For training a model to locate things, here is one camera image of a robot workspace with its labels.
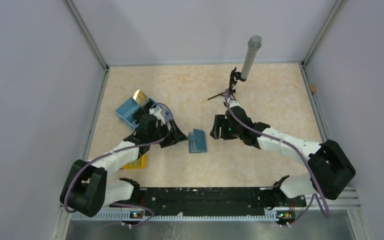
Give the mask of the blue leather card holder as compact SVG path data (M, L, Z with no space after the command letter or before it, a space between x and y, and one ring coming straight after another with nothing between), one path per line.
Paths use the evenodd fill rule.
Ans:
M205 132L194 128L188 134L188 152L190 154L206 153L208 151Z

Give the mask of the blue compartment organizer tray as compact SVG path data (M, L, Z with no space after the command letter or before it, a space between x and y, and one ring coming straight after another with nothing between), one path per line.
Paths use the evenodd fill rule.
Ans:
M133 97L130 97L114 112L120 121L124 122L131 130L134 130L138 126L140 118L148 114L151 106L155 103L150 97L146 97L143 103L137 103Z

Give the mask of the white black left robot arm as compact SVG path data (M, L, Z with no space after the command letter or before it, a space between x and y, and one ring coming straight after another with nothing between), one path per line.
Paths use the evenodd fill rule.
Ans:
M80 212L95 216L103 206L123 201L134 207L140 202L137 182L120 178L109 183L108 177L125 165L140 159L153 145L166 148L186 141L188 137L177 126L171 110L155 103L144 114L132 134L115 148L91 160L76 160L68 173L60 195L67 213Z

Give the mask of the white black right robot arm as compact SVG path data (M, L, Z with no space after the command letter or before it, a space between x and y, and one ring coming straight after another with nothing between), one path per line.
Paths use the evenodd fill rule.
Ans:
M328 139L319 143L296 138L269 124L253 122L237 101L229 99L228 103L225 114L214 117L209 134L213 139L239 139L247 146L290 158L307 169L301 175L286 175L273 185L273 200L277 205L287 206L295 197L319 193L328 200L336 200L356 175L336 141Z

